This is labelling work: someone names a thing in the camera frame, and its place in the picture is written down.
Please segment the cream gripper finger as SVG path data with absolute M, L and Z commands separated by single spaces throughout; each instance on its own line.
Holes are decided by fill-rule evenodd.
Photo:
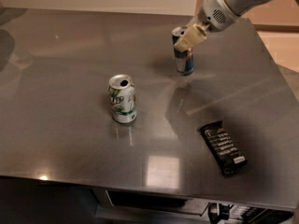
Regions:
M 185 51 L 206 40 L 206 30 L 199 24 L 193 24 L 190 27 L 182 27 L 178 30 L 178 40 L 174 48 L 178 51 Z

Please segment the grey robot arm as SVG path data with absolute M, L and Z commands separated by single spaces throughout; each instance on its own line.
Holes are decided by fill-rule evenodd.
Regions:
M 269 1 L 272 0 L 204 0 L 174 48 L 180 52 L 189 50 L 205 41 L 208 33 L 224 31 L 250 9 Z

